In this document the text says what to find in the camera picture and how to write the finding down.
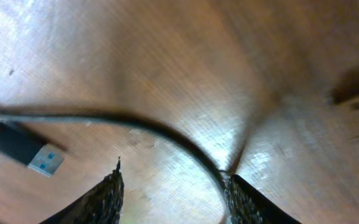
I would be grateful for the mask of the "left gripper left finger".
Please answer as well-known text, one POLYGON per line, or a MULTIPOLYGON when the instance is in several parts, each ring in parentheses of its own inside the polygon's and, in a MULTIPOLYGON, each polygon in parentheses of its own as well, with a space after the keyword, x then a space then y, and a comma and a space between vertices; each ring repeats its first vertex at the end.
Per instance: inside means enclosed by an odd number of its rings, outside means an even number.
POLYGON ((118 224, 124 202, 124 181, 118 160, 114 170, 73 203, 45 219, 55 224, 118 224))

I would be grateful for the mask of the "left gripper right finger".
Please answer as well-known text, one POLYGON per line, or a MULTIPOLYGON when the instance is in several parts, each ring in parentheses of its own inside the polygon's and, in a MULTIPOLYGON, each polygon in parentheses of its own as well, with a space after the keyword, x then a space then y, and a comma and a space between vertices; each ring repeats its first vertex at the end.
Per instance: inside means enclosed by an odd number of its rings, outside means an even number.
POLYGON ((232 224, 301 224, 237 174, 225 180, 232 224))

